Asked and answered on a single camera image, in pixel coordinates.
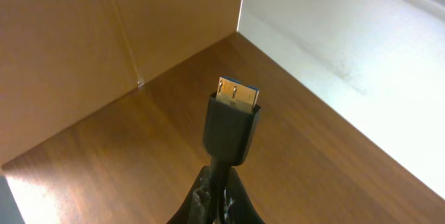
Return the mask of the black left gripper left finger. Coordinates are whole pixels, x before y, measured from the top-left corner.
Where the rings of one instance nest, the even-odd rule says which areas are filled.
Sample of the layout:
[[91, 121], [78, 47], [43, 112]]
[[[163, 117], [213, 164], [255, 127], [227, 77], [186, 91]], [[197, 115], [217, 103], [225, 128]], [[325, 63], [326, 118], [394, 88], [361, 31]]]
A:
[[207, 224], [211, 208], [211, 176], [204, 166], [182, 202], [167, 224]]

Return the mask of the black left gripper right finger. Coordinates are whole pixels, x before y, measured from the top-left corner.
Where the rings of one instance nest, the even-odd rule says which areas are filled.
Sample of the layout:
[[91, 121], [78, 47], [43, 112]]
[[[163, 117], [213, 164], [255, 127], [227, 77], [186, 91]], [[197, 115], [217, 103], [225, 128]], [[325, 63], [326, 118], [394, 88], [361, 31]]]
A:
[[234, 168], [229, 170], [227, 182], [222, 192], [222, 198], [222, 223], [265, 223], [253, 207], [243, 183]]

